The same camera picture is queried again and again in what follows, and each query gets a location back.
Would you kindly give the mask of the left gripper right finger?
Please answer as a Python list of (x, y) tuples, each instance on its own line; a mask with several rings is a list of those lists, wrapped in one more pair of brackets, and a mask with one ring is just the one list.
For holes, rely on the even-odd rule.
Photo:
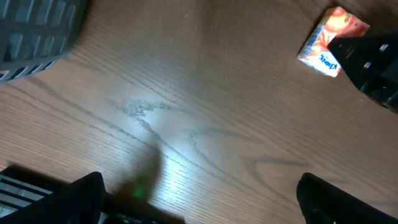
[(297, 200), (309, 224), (397, 224), (397, 219), (306, 172), (298, 182)]

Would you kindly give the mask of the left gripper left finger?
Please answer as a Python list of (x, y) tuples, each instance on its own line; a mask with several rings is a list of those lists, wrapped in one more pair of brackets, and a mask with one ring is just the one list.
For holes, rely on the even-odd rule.
[(99, 172), (92, 172), (25, 208), (1, 218), (1, 224), (97, 224), (105, 188)]

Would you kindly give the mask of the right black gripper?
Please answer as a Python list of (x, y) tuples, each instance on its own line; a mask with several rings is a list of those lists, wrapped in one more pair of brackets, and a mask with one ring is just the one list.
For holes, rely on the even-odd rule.
[(397, 114), (397, 34), (336, 37), (328, 50), (353, 85)]

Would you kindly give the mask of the orange tissue pack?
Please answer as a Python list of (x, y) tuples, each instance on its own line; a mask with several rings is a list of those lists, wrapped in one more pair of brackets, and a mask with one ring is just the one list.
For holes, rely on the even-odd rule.
[(362, 37), (369, 28), (369, 24), (340, 6), (327, 9), (297, 58), (323, 75), (336, 77), (341, 65), (328, 49), (328, 44), (334, 38)]

